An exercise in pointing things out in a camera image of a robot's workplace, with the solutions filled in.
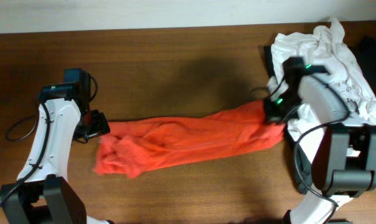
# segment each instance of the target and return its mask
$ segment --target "brown wood surface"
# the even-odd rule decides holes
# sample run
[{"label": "brown wood surface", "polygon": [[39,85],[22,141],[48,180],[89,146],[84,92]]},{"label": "brown wood surface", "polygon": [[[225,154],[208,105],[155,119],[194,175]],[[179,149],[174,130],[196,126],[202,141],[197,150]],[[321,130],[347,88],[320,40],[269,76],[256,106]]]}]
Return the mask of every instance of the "brown wood surface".
[{"label": "brown wood surface", "polygon": [[[109,120],[203,116],[250,101],[266,86],[262,47],[277,33],[310,33],[319,24],[0,34],[0,186],[14,182],[33,136],[6,142],[4,133],[34,113],[41,86],[82,67],[99,83],[91,107]],[[376,22],[343,23],[347,45],[376,37]],[[22,134],[31,123],[16,130]],[[228,223],[281,218],[302,195],[295,191],[285,142],[229,159],[145,173],[136,179],[96,175],[97,140],[73,144],[70,185],[89,215],[116,223]],[[335,218],[376,223],[376,190],[345,205]],[[5,223],[0,214],[0,223]]]}]

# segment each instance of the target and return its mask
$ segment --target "black fabric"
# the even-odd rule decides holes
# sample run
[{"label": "black fabric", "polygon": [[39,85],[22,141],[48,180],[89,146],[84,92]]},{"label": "black fabric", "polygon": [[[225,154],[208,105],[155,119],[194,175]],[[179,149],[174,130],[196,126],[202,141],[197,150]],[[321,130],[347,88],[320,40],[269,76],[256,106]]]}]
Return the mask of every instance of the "black fabric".
[{"label": "black fabric", "polygon": [[376,40],[365,36],[359,45],[350,49],[376,96]]},{"label": "black fabric", "polygon": [[[264,54],[265,54],[267,71],[268,71],[268,77],[271,78],[272,76],[275,76],[272,53],[271,53],[271,46],[265,46],[264,47]],[[298,114],[295,113],[292,117],[298,118]],[[289,134],[287,126],[285,126],[284,138],[285,138],[285,140],[287,140],[290,148],[293,149],[294,144],[296,142],[293,140],[292,136]],[[296,155],[296,159],[298,161],[298,166],[299,166],[299,169],[300,169],[301,176],[303,177],[304,181],[306,181],[306,183],[311,186],[313,184],[313,178],[311,177],[311,163],[308,160],[307,156],[305,155],[301,146],[299,146],[298,154]],[[300,178],[299,178],[299,175],[298,175],[296,169],[294,169],[294,167],[292,167],[292,169],[293,169],[294,183],[296,184],[296,188],[297,188],[298,192],[301,193],[301,194],[306,194],[308,189],[300,181]]]}]

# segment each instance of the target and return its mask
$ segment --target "white cloth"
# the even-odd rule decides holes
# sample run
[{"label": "white cloth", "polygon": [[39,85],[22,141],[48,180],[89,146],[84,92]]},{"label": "white cloth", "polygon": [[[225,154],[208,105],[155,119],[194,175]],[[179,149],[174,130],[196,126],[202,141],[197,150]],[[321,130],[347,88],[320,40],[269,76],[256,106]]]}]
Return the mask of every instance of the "white cloth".
[{"label": "white cloth", "polygon": [[[282,63],[291,56],[300,56],[306,64],[324,65],[331,72],[334,89],[354,109],[357,103],[360,117],[370,124],[376,124],[376,97],[362,75],[361,69],[346,44],[343,43],[344,29],[339,21],[331,19],[331,28],[317,26],[313,34],[293,33],[278,34],[271,46],[272,60],[276,78],[271,78],[268,88],[273,91],[284,73]],[[282,83],[273,99],[287,89]],[[288,122],[288,131],[296,141],[302,133],[320,124],[309,105],[302,105],[298,110],[299,119]],[[316,155],[324,135],[323,129],[308,134],[300,142],[310,162]]]}]

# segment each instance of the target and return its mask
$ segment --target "white wall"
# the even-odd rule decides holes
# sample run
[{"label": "white wall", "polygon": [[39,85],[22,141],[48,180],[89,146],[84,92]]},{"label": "white wall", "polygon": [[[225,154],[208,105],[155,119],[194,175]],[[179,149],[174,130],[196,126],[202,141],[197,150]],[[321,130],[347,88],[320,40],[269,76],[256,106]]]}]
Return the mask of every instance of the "white wall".
[{"label": "white wall", "polygon": [[0,0],[0,33],[376,20],[376,0]]}]

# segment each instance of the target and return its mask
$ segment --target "wooden table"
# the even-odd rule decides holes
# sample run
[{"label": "wooden table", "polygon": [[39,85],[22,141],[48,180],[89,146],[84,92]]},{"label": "wooden table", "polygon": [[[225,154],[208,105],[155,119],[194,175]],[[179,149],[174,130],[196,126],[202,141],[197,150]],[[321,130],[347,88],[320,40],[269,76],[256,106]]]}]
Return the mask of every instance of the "wooden table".
[{"label": "wooden table", "polygon": [[[4,133],[34,113],[41,86],[82,67],[99,83],[91,107],[112,120],[203,116],[251,100],[266,86],[262,47],[277,33],[310,33],[320,24],[0,34],[0,186],[15,182],[33,136],[6,142]],[[376,22],[343,23],[347,45],[376,37]],[[16,130],[23,134],[32,123]],[[98,140],[73,144],[68,177],[91,216],[116,223],[228,223],[281,218],[297,205],[285,142],[229,159],[145,173],[136,179],[96,175]],[[376,223],[376,190],[345,205],[335,218]],[[0,223],[5,223],[0,214]]]}]

